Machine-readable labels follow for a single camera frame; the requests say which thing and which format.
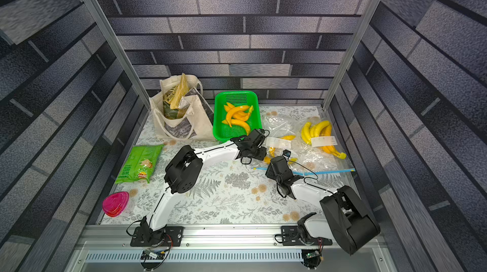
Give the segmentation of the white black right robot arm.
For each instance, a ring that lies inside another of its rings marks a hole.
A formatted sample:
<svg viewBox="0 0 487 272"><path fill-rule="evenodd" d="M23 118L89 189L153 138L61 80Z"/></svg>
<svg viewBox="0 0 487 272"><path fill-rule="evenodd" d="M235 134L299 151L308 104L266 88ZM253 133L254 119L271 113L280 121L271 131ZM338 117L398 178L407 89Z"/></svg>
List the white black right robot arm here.
<svg viewBox="0 0 487 272"><path fill-rule="evenodd" d="M336 242L352 255L380 234L375 217L350 186L333 189L309 183L308 177L295 175L284 160L270 164L266 176L276 182L281 197L307 202L321 208L324 215L311 212L302 217L295 231L282 234L283 244Z"/></svg>

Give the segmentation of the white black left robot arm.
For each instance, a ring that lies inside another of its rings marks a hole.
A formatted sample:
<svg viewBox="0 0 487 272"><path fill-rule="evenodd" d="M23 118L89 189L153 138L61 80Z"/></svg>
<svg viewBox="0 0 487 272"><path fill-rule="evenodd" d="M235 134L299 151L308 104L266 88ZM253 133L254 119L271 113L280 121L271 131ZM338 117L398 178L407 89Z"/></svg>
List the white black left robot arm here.
<svg viewBox="0 0 487 272"><path fill-rule="evenodd" d="M181 201L184 193L195 186L201 170L232 160L262 161L266 156L266 148L263 146L265 139L264 129L254 129L249 135L234 137L209 148L194 149L190 145L183 146L166 166L165 190L141 224L147 225L152 231L164 228L174 206Z"/></svg>

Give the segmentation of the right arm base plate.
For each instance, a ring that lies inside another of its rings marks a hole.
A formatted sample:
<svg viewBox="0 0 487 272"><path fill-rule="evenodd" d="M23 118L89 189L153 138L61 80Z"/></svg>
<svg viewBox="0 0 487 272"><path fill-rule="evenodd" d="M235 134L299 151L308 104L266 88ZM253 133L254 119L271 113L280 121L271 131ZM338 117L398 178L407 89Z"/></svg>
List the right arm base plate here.
<svg viewBox="0 0 487 272"><path fill-rule="evenodd" d="M306 237L303 239L298 231L298 226L281 226L280 233L275 235L275 239L279 244L284 246L330 246L332 245L331 239L324 238L311 238Z"/></svg>

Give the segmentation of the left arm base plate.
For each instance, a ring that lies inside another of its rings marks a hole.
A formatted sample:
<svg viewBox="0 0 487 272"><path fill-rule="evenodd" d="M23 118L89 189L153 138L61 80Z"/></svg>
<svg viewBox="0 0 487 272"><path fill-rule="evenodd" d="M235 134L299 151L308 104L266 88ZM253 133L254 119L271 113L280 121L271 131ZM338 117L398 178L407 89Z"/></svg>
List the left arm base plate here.
<svg viewBox="0 0 487 272"><path fill-rule="evenodd" d="M166 226L162 230L143 230L136 227L132 235L131 247L179 247L181 245L184 227Z"/></svg>

